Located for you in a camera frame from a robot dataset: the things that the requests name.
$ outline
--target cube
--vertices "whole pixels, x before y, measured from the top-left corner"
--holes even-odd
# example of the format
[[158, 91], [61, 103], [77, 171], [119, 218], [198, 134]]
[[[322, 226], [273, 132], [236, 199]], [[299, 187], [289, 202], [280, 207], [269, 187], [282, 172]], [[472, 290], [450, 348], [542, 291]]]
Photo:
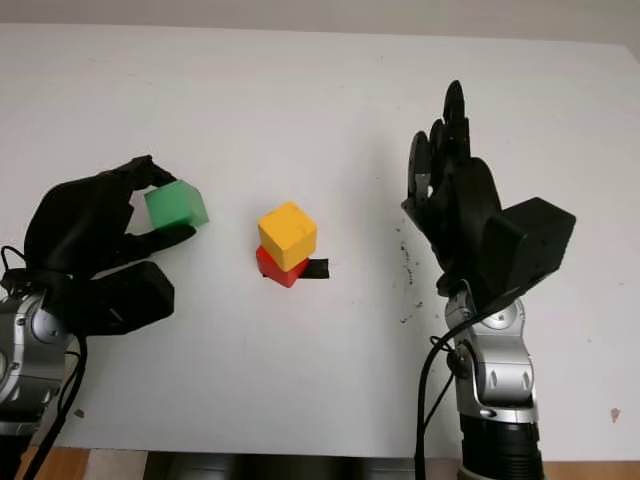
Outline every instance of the cube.
[[202, 195], [183, 180], [156, 188], [145, 194], [144, 199], [156, 229], [174, 225], [199, 227], [209, 221]]
[[263, 275], [287, 288], [291, 288], [309, 264], [309, 259], [305, 258], [291, 270], [285, 272], [280, 269], [278, 264], [273, 260], [273, 258], [271, 258], [271, 255], [269, 255], [263, 246], [258, 247], [258, 250], [256, 250], [256, 258], [258, 259], [258, 268]]
[[316, 250], [318, 227], [293, 202], [258, 222], [260, 243], [281, 270], [288, 272]]

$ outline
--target yellow cube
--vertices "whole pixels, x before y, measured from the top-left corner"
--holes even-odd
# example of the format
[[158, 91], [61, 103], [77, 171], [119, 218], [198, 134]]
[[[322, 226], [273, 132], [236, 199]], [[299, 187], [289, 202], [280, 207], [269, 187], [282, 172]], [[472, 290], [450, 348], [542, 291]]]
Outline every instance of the yellow cube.
[[293, 202], [287, 202], [262, 217], [258, 230], [260, 243], [285, 272], [316, 250], [318, 227]]

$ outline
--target black cable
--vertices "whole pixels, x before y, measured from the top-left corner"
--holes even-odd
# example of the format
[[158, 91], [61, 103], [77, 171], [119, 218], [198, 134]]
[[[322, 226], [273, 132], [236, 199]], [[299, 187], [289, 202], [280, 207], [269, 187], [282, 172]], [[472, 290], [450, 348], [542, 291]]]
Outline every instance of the black cable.
[[418, 383], [418, 421], [416, 422], [416, 451], [413, 457], [414, 469], [416, 472], [416, 480], [426, 480], [426, 470], [424, 464], [424, 403], [425, 397], [427, 395], [427, 379], [429, 377], [429, 371], [431, 370], [431, 365], [436, 358], [436, 355], [440, 352], [440, 350], [444, 350], [447, 347], [447, 342], [451, 340], [456, 335], [459, 335], [461, 332], [465, 331], [467, 328], [472, 327], [478, 322], [481, 322], [486, 318], [486, 315], [478, 315], [474, 318], [470, 318], [469, 320], [465, 320], [462, 323], [459, 323], [447, 333], [445, 333], [442, 338], [438, 339], [434, 346], [429, 350], [427, 354], [427, 358], [424, 361], [424, 365], [422, 366], [422, 371], [420, 372], [420, 382]]
[[447, 380], [447, 383], [444, 384], [444, 387], [442, 388], [442, 391], [440, 392], [440, 395], [438, 395], [438, 398], [436, 398], [436, 403], [434, 403], [433, 407], [431, 407], [431, 410], [429, 410], [429, 414], [427, 415], [427, 419], [424, 421], [424, 425], [422, 425], [422, 434], [423, 435], [427, 431], [427, 427], [429, 426], [429, 422], [431, 421], [433, 416], [436, 414], [436, 410], [438, 410], [438, 407], [440, 406], [440, 403], [442, 403], [442, 400], [444, 399], [444, 396], [447, 394], [447, 391], [449, 390], [449, 387], [451, 386], [451, 382], [453, 382], [454, 378], [456, 378], [456, 377], [455, 377], [455, 375], [453, 373], [449, 375], [449, 380]]
[[45, 458], [49, 454], [53, 443], [56, 441], [58, 434], [62, 430], [64, 422], [67, 419], [67, 415], [69, 414], [69, 410], [71, 410], [71, 405], [78, 395], [78, 390], [80, 390], [80, 384], [82, 383], [82, 377], [84, 377], [84, 371], [87, 366], [87, 339], [83, 336], [77, 337], [78, 345], [80, 346], [80, 353], [78, 358], [78, 363], [74, 369], [75, 376], [73, 378], [73, 384], [71, 386], [71, 391], [69, 392], [69, 397], [64, 401], [62, 409], [56, 415], [56, 418], [51, 425], [51, 428], [45, 435], [44, 439], [42, 439], [42, 443], [38, 447], [36, 454], [34, 455], [31, 463], [29, 464], [29, 468], [27, 472], [24, 474], [23, 480], [35, 480], [40, 467], [42, 467], [42, 463]]
[[67, 378], [67, 381], [64, 382], [64, 386], [62, 387], [62, 390], [60, 390], [60, 395], [58, 395], [58, 413], [62, 411], [62, 406], [64, 405], [64, 398], [67, 394], [67, 389], [69, 388], [69, 385], [71, 385], [71, 382], [73, 381], [73, 379], [78, 374], [78, 364], [80, 363], [80, 354], [78, 352], [66, 351], [64, 352], [64, 354], [76, 357], [78, 361], [73, 367], [73, 371], [71, 372], [71, 375], [69, 375], [69, 378]]
[[[431, 335], [429, 337], [429, 341], [431, 342], [431, 345], [433, 345], [433, 347], [436, 348], [437, 343], [440, 341], [440, 337], [438, 337], [436, 335]], [[448, 343], [443, 344], [442, 348], [439, 348], [439, 350], [442, 351], [442, 352], [446, 352], [447, 354], [452, 354], [455, 351], [453, 349], [453, 347]], [[438, 398], [436, 398], [436, 402], [433, 404], [433, 407], [431, 407], [431, 410], [429, 411], [429, 414], [427, 415], [427, 419], [424, 422], [424, 426], [422, 427], [422, 434], [423, 435], [426, 432], [427, 427], [429, 426], [429, 422], [431, 421], [431, 418], [435, 415], [436, 410], [438, 410], [438, 407], [440, 406], [440, 403], [442, 402], [442, 399], [446, 395], [447, 390], [449, 390], [449, 387], [451, 386], [451, 382], [453, 382], [454, 378], [455, 378], [455, 375], [453, 373], [451, 373], [451, 375], [449, 376], [449, 380], [447, 380], [447, 383], [445, 384], [444, 388], [442, 389], [442, 391], [438, 395]]]
[[4, 245], [2, 248], [0, 248], [0, 257], [2, 257], [2, 265], [4, 266], [5, 272], [9, 270], [9, 263], [7, 262], [7, 250], [14, 253], [15, 255], [20, 257], [23, 261], [25, 261], [24, 255], [20, 250], [18, 250], [15, 247], [12, 247], [11, 245]]

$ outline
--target white table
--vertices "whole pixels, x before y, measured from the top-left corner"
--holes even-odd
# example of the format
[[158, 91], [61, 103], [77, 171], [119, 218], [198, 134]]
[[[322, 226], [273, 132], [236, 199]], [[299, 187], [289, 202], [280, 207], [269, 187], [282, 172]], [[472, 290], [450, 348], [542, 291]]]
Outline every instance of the white table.
[[[444, 300], [399, 205], [411, 138], [455, 78], [503, 204], [539, 195], [578, 217], [562, 269], [525, 298], [543, 455], [640, 459], [640, 65], [626, 49], [2, 25], [2, 243], [21, 245], [50, 186], [145, 153], [196, 185], [211, 217], [157, 257], [173, 317], [90, 341], [85, 418], [60, 444], [411, 456]], [[256, 222], [286, 200], [319, 225], [331, 280], [288, 290], [259, 275]], [[147, 228], [141, 208], [133, 229]], [[446, 374], [442, 360], [430, 398]], [[455, 412], [450, 394], [429, 456], [459, 455]]]

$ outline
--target green cube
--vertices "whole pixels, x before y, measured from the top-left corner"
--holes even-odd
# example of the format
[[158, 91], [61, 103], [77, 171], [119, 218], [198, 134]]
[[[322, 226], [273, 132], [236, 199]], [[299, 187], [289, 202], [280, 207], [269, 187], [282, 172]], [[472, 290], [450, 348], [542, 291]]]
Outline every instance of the green cube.
[[209, 221], [202, 195], [183, 180], [156, 188], [145, 194], [144, 199], [156, 229], [174, 225], [199, 227]]

